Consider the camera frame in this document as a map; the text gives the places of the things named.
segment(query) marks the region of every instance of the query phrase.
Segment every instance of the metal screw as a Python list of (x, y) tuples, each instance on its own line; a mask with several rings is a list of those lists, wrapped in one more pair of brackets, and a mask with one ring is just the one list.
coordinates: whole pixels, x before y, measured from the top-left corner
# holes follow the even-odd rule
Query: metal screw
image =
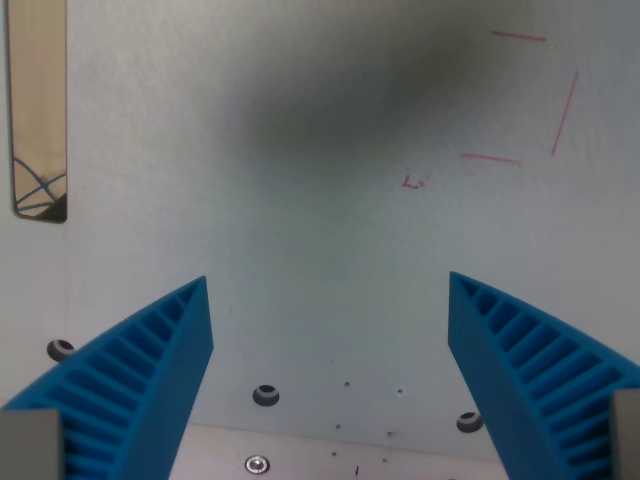
[(271, 464), (267, 457), (252, 455), (244, 461), (244, 468), (253, 475), (262, 475), (269, 471)]

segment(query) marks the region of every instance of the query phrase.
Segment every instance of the white wall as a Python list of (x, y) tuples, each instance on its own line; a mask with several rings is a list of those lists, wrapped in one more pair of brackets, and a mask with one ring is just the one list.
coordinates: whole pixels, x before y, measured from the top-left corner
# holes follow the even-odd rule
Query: white wall
[[(248, 474), (251, 455), (267, 457), (271, 470)], [(357, 466), (362, 480), (507, 480), (495, 463), (202, 425), (187, 428), (171, 480), (342, 480), (356, 478)]]
[[(68, 222), (16, 219), (0, 162), (0, 394), (50, 365), (49, 340), (81, 346), (205, 274), (194, 420), (495, 460), (455, 428), (475, 407), (446, 345), (450, 270), (640, 359), (639, 15), (69, 0)], [(275, 407), (252, 402), (262, 383)]]

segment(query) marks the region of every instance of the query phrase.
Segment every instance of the mounting hole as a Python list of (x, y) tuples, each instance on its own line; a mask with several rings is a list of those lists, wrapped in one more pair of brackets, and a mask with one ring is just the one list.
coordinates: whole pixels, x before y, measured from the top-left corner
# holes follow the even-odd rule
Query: mounting hole
[(271, 385), (260, 385), (253, 391), (253, 401), (261, 407), (273, 407), (280, 401), (280, 392)]
[(267, 457), (252, 455), (244, 461), (244, 468), (253, 475), (262, 475), (269, 471), (271, 464)]
[(47, 353), (51, 359), (56, 362), (61, 362), (65, 358), (70, 357), (75, 351), (76, 349), (73, 348), (73, 345), (66, 340), (52, 340), (47, 345)]
[(484, 421), (482, 420), (482, 416), (476, 412), (467, 412), (463, 413), (458, 417), (458, 421), (456, 422), (456, 427), (462, 433), (474, 433), (482, 428), (484, 425)]

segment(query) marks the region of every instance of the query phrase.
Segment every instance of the red marking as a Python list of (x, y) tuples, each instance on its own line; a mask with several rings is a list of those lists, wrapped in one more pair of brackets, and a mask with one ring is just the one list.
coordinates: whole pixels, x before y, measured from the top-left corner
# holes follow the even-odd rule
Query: red marking
[(462, 158), (472, 158), (475, 160), (491, 160), (493, 162), (511, 163), (512, 165), (522, 166), (520, 160), (514, 160), (513, 158), (492, 157), (489, 155), (478, 155), (476, 153), (462, 153)]
[(533, 35), (523, 35), (521, 33), (512, 33), (512, 32), (497, 32), (493, 30), (491, 32), (493, 35), (497, 35), (498, 37), (511, 37), (511, 38), (519, 38), (520, 40), (529, 40), (531, 42), (546, 42), (546, 37), (534, 37)]
[(418, 180), (418, 185), (410, 185), (409, 184), (409, 175), (407, 175), (404, 178), (404, 183), (402, 184), (403, 187), (407, 187), (407, 188), (412, 188), (413, 190), (418, 190), (419, 188), (424, 187), (424, 182), (421, 182), (420, 180)]
[(578, 83), (578, 72), (573, 76), (573, 82), (571, 83), (571, 89), (569, 90), (569, 98), (567, 98), (567, 104), (564, 106), (564, 112), (562, 114), (562, 120), (560, 120), (560, 128), (558, 128), (558, 134), (556, 135), (556, 141), (553, 144), (553, 149), (551, 150), (551, 156), (553, 157), (556, 154), (556, 149), (558, 148), (558, 143), (560, 142), (560, 135), (562, 135), (562, 129), (564, 128), (564, 122), (567, 120), (567, 113), (569, 113), (569, 106), (571, 105), (571, 100), (573, 99), (573, 92), (576, 91), (576, 84)]

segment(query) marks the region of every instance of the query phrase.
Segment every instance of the red marker line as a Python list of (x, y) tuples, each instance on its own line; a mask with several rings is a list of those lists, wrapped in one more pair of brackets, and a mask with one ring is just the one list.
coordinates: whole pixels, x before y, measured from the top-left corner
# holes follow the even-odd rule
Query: red marker line
[(498, 32), (492, 30), (491, 33), (493, 35), (497, 35), (498, 37), (511, 37), (511, 38), (519, 38), (520, 40), (529, 40), (531, 42), (546, 42), (546, 37), (535, 37), (533, 35), (523, 35), (521, 33), (513, 33), (513, 32)]
[(491, 160), (493, 162), (511, 163), (512, 165), (522, 166), (520, 160), (514, 160), (513, 158), (492, 157), (490, 155), (478, 155), (477, 153), (462, 153), (462, 158), (472, 158), (475, 160)]
[(567, 98), (567, 104), (564, 106), (564, 112), (562, 113), (562, 120), (560, 120), (560, 127), (558, 128), (558, 134), (556, 135), (556, 141), (553, 143), (553, 149), (551, 150), (551, 156), (556, 154), (558, 143), (560, 142), (560, 135), (562, 135), (562, 129), (564, 128), (564, 122), (567, 120), (567, 114), (569, 113), (569, 107), (571, 106), (571, 100), (573, 99), (573, 92), (576, 90), (576, 84), (578, 83), (578, 72), (573, 76), (573, 82), (571, 83), (571, 89), (569, 90), (569, 98)]

